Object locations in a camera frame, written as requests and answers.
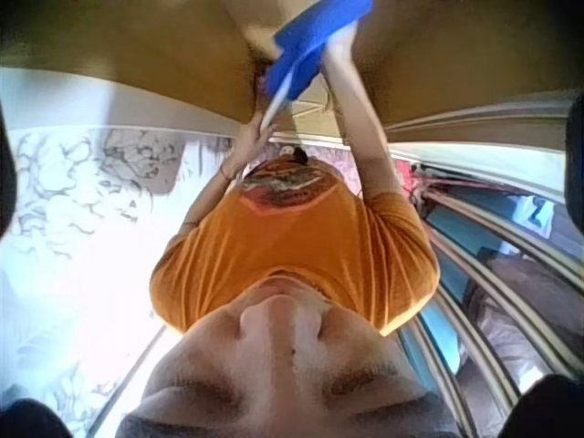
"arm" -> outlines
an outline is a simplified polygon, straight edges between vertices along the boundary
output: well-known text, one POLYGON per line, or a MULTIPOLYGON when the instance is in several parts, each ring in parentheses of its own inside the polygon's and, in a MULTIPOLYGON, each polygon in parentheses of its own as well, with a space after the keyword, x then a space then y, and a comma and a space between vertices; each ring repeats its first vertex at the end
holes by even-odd
POLYGON ((172 238, 169 246, 199 225, 223 199, 235 176, 264 149, 274 133, 275 127, 269 127, 260 135, 259 124, 261 120, 262 114, 257 113, 248 125, 243 125, 239 130, 237 137, 235 137, 232 154, 221 163, 217 173, 196 197, 182 221, 179 233, 172 238))
POLYGON ((331 37, 324 52, 323 68, 343 116, 363 199, 368 201, 380 193, 402 193, 402 188, 389 158, 385 132, 352 60, 350 48, 356 30, 356 25, 351 25, 331 37))

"eye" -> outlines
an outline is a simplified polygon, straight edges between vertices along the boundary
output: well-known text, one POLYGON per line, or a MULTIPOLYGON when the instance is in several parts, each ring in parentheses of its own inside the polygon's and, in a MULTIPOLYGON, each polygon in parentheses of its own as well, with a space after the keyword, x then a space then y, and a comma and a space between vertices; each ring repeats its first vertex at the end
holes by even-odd
POLYGON ((328 393, 334 397, 349 395, 375 381, 378 375, 375 370, 361 370, 341 375, 332 382, 328 393))
POLYGON ((206 400, 218 406, 235 408, 240 402, 240 398, 235 392, 223 383, 179 380, 173 386, 185 396, 206 400))
POLYGON ((395 374, 392 365, 377 365, 358 371, 350 371, 340 374, 326 388, 329 396, 341 397, 359 391, 375 381, 382 380, 395 374))

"orange t-shirt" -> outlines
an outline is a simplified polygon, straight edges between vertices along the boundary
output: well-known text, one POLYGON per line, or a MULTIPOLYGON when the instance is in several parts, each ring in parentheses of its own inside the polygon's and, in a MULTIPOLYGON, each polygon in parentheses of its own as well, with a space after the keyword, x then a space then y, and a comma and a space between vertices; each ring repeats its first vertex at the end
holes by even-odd
POLYGON ((286 271, 382 333, 432 296, 438 265, 398 193, 364 203, 318 162, 259 166, 167 249, 151 279, 156 312, 186 331, 257 280, 286 271))

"white wall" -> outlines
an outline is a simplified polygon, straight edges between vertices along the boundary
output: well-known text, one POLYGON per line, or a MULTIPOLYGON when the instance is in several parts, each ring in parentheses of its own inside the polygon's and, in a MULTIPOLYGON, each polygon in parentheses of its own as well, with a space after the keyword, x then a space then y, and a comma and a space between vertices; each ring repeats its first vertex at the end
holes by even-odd
POLYGON ((0 68, 0 100, 8 130, 111 126, 233 136, 239 126, 143 89, 44 70, 0 68))

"black object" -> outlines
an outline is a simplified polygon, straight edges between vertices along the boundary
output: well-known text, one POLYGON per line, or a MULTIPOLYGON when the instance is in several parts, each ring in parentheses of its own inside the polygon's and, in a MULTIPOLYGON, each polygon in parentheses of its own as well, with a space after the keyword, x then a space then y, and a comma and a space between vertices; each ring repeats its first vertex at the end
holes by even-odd
POLYGON ((0 107, 0 237, 4 235, 16 209, 16 168, 0 107))
POLYGON ((550 375, 521 397, 499 438, 580 437, 583 412, 584 382, 550 375))
POLYGON ((564 195, 568 215, 584 234, 584 94, 576 99, 566 127, 566 179, 564 195))
POLYGON ((304 164, 305 166, 308 164, 308 155, 302 148, 294 148, 294 161, 299 164, 304 164))
POLYGON ((6 438, 72 438, 57 415, 32 399, 15 401, 0 412, 0 436, 6 438))

